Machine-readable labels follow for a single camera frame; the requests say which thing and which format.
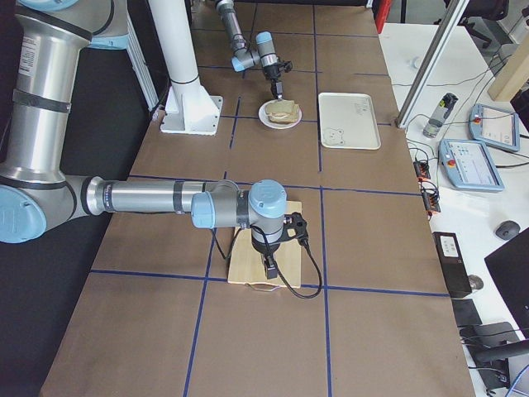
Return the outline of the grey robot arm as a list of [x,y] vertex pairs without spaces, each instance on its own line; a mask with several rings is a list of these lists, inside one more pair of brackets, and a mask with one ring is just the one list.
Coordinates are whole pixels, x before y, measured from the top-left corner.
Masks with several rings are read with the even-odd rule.
[[[16,1],[1,1],[1,162],[11,139],[12,105],[8,88],[17,81],[22,26]],[[129,1],[128,10],[145,53],[155,90],[164,96],[167,73],[148,1]],[[141,147],[152,112],[146,110],[140,83],[125,50],[80,51],[73,116],[65,129],[61,167],[66,174],[127,178]],[[67,222],[29,242],[1,242],[1,291],[14,284],[52,281],[83,283],[101,244],[110,214]]]
[[240,28],[234,2],[232,0],[215,1],[215,7],[225,28],[233,52],[231,65],[236,72],[242,72],[255,66],[261,66],[265,78],[270,82],[271,93],[275,99],[284,96],[282,73],[292,70],[292,62],[282,60],[276,53],[274,41],[269,31],[262,31],[255,37],[256,49]]

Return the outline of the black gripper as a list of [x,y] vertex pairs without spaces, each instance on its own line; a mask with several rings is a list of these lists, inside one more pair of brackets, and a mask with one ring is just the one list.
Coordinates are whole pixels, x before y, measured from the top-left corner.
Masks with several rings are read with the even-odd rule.
[[260,227],[251,228],[251,244],[263,257],[264,271],[267,280],[277,278],[279,275],[277,261],[272,256],[280,247],[283,229],[266,233]]
[[271,83],[271,93],[275,99],[283,98],[283,83],[281,79],[281,70],[279,63],[266,65],[262,67],[265,78]]

